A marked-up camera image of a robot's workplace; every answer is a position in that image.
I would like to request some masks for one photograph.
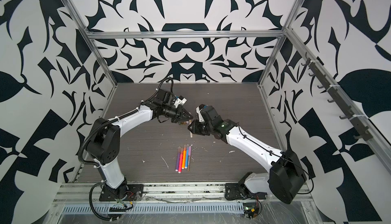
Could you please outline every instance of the black mounting plate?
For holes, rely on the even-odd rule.
[[[266,199],[267,193],[256,193],[258,199]],[[226,200],[236,200],[236,199],[245,199],[239,190],[238,183],[226,183],[225,184],[225,199]]]
[[[117,188],[116,190],[109,190],[106,185],[103,186],[102,192],[100,193],[99,201],[115,201],[118,196],[125,196],[124,201],[135,201],[142,196],[144,185],[143,184],[127,184],[127,187]]]

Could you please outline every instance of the metal vent grille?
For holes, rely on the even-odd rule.
[[[94,205],[95,210],[100,213],[107,213],[107,204]],[[88,204],[66,204],[63,214],[88,214],[92,213]],[[179,214],[179,213],[237,213],[243,214],[243,204],[231,203],[134,203],[133,209],[127,214]]]

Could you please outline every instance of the cable tie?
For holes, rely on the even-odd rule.
[[[326,91],[329,91],[329,89],[334,87],[334,86],[340,86],[340,85],[329,85],[328,88],[326,89]]]
[[[359,116],[361,116],[361,117],[367,117],[366,115],[364,115],[364,114],[353,114],[350,118],[349,118],[349,121],[350,120],[352,120],[353,118],[356,118],[356,117],[359,117]]]

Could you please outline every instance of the black bracket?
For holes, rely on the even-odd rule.
[[[330,96],[333,98],[332,100],[327,100],[329,103],[335,102],[338,107],[342,110],[344,113],[344,116],[340,116],[339,118],[349,119],[351,124],[354,126],[354,128],[357,130],[357,132],[360,134],[360,138],[364,139],[365,141],[368,141],[369,139],[373,138],[372,134],[368,132],[368,126],[365,126],[363,122],[358,118],[358,116],[362,115],[355,115],[352,111],[351,105],[349,105],[346,100],[341,95],[342,88],[339,85],[333,85],[330,83],[330,77],[328,77],[324,72],[322,72],[318,65],[321,65],[321,63],[317,60],[314,61],[306,61],[306,65],[312,70],[313,75],[310,76],[316,76],[322,86],[318,86],[318,88],[325,88],[326,91],[330,94]]]
[[[266,199],[267,193],[256,193],[258,199]],[[232,201],[236,199],[246,199],[247,196],[243,196],[239,190],[238,183],[226,183],[225,184],[225,199]]]
[[[99,201],[115,201],[115,199],[135,201],[142,197],[143,190],[143,184],[121,184],[117,189],[112,189],[105,184],[100,193]]]

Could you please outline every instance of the blue marker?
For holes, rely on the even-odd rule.
[[[189,145],[186,145],[186,161],[185,161],[185,169],[187,169],[187,164],[188,164],[188,161],[189,161]]]

